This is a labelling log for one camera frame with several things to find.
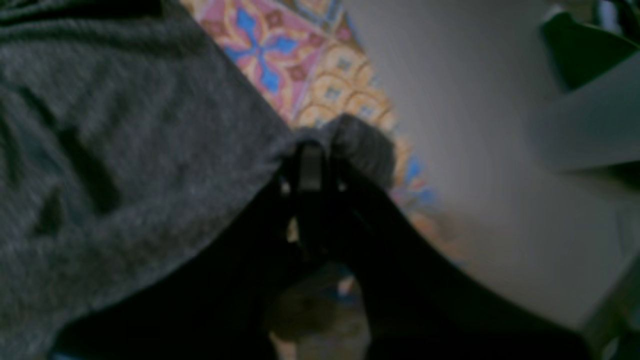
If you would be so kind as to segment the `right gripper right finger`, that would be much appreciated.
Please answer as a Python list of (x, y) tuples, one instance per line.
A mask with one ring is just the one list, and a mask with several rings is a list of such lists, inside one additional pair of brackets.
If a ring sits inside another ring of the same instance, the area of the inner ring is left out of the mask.
[(591, 360), (575, 330), (480, 284), (431, 246), (343, 156), (329, 158), (338, 212), (328, 253), (362, 292), (367, 360)]

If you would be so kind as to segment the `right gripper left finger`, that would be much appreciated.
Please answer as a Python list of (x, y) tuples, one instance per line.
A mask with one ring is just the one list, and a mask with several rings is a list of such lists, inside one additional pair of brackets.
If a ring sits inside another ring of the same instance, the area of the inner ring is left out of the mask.
[(276, 299), (323, 263), (325, 152), (304, 142), (211, 244), (178, 269), (66, 326), (52, 360), (276, 358), (263, 326)]

